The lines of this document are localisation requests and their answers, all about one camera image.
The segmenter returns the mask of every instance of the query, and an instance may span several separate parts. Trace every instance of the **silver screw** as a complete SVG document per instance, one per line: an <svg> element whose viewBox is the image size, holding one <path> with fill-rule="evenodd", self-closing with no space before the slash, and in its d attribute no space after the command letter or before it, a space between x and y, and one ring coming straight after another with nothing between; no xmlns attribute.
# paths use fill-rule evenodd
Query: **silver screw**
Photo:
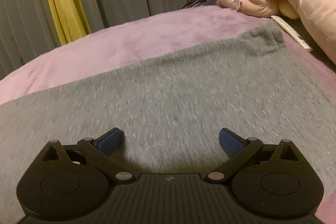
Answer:
<svg viewBox="0 0 336 224"><path fill-rule="evenodd" d="M129 180L132 178L132 174L130 172L119 172L115 175L118 180Z"/></svg>
<svg viewBox="0 0 336 224"><path fill-rule="evenodd" d="M217 172L217 171L215 171L215 172L210 172L209 174L208 174L208 178L210 178L210 179L212 179L212 180L221 180L221 179L223 179L225 177L225 175L223 174L223 173L221 173L221 172Z"/></svg>

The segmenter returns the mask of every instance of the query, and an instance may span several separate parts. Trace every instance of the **pink blanket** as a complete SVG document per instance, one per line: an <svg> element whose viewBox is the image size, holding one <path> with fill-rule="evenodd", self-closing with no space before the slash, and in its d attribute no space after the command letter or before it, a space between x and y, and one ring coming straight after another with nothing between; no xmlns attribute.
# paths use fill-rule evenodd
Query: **pink blanket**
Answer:
<svg viewBox="0 0 336 224"><path fill-rule="evenodd" d="M200 43L237 37L269 21L204 6L104 29L41 55L1 80L0 104ZM293 57L336 98L333 69L305 52L286 33L283 38ZM326 224L336 224L336 192L325 200L317 216Z"/></svg>

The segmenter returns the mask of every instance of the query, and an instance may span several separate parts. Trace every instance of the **white remote control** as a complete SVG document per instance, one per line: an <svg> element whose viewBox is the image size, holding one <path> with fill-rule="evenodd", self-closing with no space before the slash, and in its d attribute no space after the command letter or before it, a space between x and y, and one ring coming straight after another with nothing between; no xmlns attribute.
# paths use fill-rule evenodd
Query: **white remote control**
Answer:
<svg viewBox="0 0 336 224"><path fill-rule="evenodd" d="M307 52L311 52L313 49L302 39L302 37L281 17L271 16L271 18L278 23L298 44L300 44Z"/></svg>

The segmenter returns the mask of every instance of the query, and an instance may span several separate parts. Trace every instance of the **plush toy leg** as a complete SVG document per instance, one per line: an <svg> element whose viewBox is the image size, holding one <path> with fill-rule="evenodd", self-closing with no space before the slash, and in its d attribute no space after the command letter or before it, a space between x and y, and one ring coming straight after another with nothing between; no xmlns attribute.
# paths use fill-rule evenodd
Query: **plush toy leg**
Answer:
<svg viewBox="0 0 336 224"><path fill-rule="evenodd" d="M281 14L291 19L298 19L300 16L288 0L278 0L278 6Z"/></svg>

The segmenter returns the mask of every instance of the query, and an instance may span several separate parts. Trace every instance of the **folded gray fabric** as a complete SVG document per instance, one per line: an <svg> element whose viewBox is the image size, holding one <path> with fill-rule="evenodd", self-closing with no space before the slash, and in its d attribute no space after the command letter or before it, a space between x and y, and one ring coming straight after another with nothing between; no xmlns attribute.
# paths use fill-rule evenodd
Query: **folded gray fabric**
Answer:
<svg viewBox="0 0 336 224"><path fill-rule="evenodd" d="M139 172L207 172L227 160L222 127L265 143L291 139L336 185L336 105L286 50L274 22L30 94L0 106L0 223L23 213L16 185L48 140L125 132L113 159Z"/></svg>

